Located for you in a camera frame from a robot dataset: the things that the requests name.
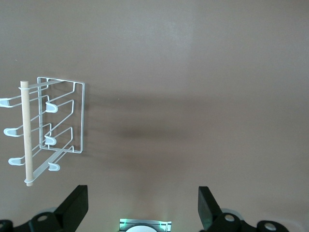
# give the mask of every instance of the silver screw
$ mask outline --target silver screw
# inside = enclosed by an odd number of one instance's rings
[[[234,218],[232,215],[230,215],[230,214],[227,214],[227,215],[225,216],[225,219],[226,219],[227,221],[230,221],[230,222],[235,221],[235,218]]]
[[[271,224],[271,223],[265,223],[265,227],[266,227],[266,229],[268,229],[269,231],[276,231],[277,230],[277,228],[275,227],[275,225],[274,224]]]

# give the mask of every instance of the gray background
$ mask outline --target gray background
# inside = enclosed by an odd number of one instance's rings
[[[20,80],[87,83],[85,149],[33,187],[23,141],[0,136],[0,218],[16,225],[78,185],[78,228],[120,218],[202,229],[197,188],[256,225],[309,230],[309,1],[1,0],[0,96]],[[0,129],[21,123],[0,110]]]

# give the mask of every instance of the gray surface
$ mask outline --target gray surface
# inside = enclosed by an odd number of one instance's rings
[[[33,187],[0,136],[0,218],[25,222],[88,184],[78,231],[120,218],[197,232],[197,188],[256,225],[309,230],[309,2],[0,1],[0,95],[86,82],[85,151]],[[0,129],[21,122],[0,110]]]

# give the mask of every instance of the white wire rack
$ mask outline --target white wire rack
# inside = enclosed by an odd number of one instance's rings
[[[59,96],[54,96],[51,87],[57,84],[68,84],[70,89],[62,93]],[[1,98],[0,107],[13,108],[22,106],[22,118],[23,124],[16,128],[4,129],[4,134],[11,137],[24,137],[24,149],[25,154],[22,157],[10,158],[9,164],[26,167],[26,179],[27,186],[32,186],[33,181],[40,176],[47,168],[50,171],[59,171],[60,166],[57,162],[68,152],[81,153],[83,151],[84,140],[84,96],[85,96],[85,84],[83,82],[61,80],[50,77],[38,77],[37,83],[29,85],[28,81],[20,82],[21,95],[12,98]],[[80,85],[79,91],[76,91],[76,87]],[[38,101],[39,112],[31,118],[30,102]],[[78,112],[76,111],[76,104],[79,104]],[[46,115],[56,115],[61,112],[61,108],[69,109],[69,112],[65,114],[57,123],[48,121]],[[73,114],[79,114],[80,124],[70,125],[73,120],[70,117]],[[31,129],[31,124],[34,121],[38,121],[38,126]],[[39,143],[32,148],[32,132],[39,131]],[[61,143],[57,139],[63,134],[68,134],[67,142]],[[73,144],[74,137],[78,134],[79,144]],[[33,171],[33,158],[42,150],[53,150],[54,153],[46,159],[36,170]]]

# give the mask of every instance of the white circular object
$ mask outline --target white circular object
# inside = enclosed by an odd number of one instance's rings
[[[156,230],[149,226],[134,226],[126,232],[156,232]]]

